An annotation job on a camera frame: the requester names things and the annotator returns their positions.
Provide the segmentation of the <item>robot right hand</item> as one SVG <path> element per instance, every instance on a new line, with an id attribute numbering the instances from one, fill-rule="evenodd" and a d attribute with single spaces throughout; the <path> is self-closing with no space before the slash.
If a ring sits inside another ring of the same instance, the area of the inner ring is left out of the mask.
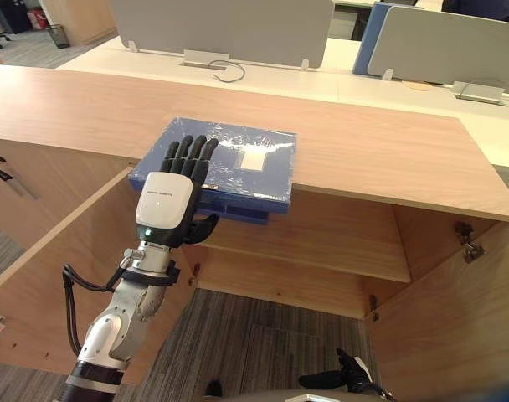
<path id="1" fill-rule="evenodd" d="M 300 386 L 305 389 L 322 390 L 346 386 L 348 392 L 358 393 L 363 386 L 373 383 L 371 374 L 359 357 L 352 357 L 338 348 L 337 358 L 339 369 L 302 375 L 298 379 Z"/>

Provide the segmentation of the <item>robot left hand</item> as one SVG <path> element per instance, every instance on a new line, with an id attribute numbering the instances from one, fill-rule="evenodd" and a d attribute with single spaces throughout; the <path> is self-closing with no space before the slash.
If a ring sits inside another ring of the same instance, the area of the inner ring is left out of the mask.
<path id="1" fill-rule="evenodd" d="M 160 169 L 148 174 L 136 207 L 139 240 L 176 249 L 201 243 L 213 233 L 218 215 L 194 216 L 218 144 L 204 135 L 169 144 Z"/>

